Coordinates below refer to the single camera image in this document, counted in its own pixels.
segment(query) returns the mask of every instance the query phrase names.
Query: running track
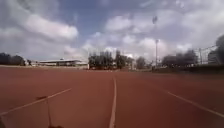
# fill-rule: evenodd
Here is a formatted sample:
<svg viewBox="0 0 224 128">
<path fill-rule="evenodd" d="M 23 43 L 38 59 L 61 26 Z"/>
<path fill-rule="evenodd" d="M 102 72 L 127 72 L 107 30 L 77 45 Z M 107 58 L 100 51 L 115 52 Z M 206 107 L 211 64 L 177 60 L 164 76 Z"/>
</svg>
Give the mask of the running track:
<svg viewBox="0 0 224 128">
<path fill-rule="evenodd" d="M 0 113 L 40 96 L 52 96 L 52 123 L 64 128 L 224 127 L 223 76 L 0 68 Z M 2 120 L 7 128 L 47 128 L 46 102 Z"/>
</svg>

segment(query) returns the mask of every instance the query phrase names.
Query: white cloud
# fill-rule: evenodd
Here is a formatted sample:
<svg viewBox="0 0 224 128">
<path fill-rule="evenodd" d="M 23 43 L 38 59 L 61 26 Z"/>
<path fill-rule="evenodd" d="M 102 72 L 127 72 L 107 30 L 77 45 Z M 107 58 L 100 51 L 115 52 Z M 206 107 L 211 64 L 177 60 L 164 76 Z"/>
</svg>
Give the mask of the white cloud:
<svg viewBox="0 0 224 128">
<path fill-rule="evenodd" d="M 192 49 L 192 44 L 178 44 L 177 45 L 177 50 L 179 52 L 186 52 L 189 49 Z"/>
<path fill-rule="evenodd" d="M 183 16 L 181 24 L 190 30 L 185 43 L 190 42 L 193 47 L 208 47 L 215 44 L 218 36 L 224 34 L 224 1 L 197 0 L 190 5 L 193 11 Z"/>
<path fill-rule="evenodd" d="M 78 36 L 76 26 L 51 19 L 58 11 L 56 0 L 7 0 L 3 4 L 6 8 L 0 8 L 0 11 L 9 12 L 9 23 L 1 26 L 0 19 L 2 52 L 33 60 L 83 59 L 87 56 L 84 51 L 72 47 L 71 43 Z"/>
<path fill-rule="evenodd" d="M 76 27 L 49 21 L 35 14 L 28 17 L 24 26 L 32 32 L 38 32 L 53 39 L 74 39 L 78 36 Z"/>
<path fill-rule="evenodd" d="M 133 44 L 136 41 L 136 37 L 135 36 L 126 35 L 126 36 L 124 36 L 122 41 L 125 44 Z"/>
<path fill-rule="evenodd" d="M 146 1 L 146 2 L 140 3 L 139 6 L 140 6 L 141 8 L 145 8 L 145 7 L 150 6 L 152 3 L 154 3 L 153 0 L 148 0 L 148 1 Z"/>
<path fill-rule="evenodd" d="M 129 16 L 115 16 L 107 21 L 105 28 L 108 31 L 119 31 L 129 28 L 131 25 Z"/>
</svg>

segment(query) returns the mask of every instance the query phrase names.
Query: sky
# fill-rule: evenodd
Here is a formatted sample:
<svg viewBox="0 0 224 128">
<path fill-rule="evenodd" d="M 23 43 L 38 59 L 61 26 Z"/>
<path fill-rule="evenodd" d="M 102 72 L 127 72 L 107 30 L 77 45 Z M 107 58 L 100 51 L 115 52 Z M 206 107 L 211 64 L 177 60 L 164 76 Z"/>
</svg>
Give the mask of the sky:
<svg viewBox="0 0 224 128">
<path fill-rule="evenodd" d="M 213 46 L 223 28 L 223 0 L 0 0 L 0 52 L 37 61 L 116 50 L 154 60 L 155 39 L 162 58 Z"/>
</svg>

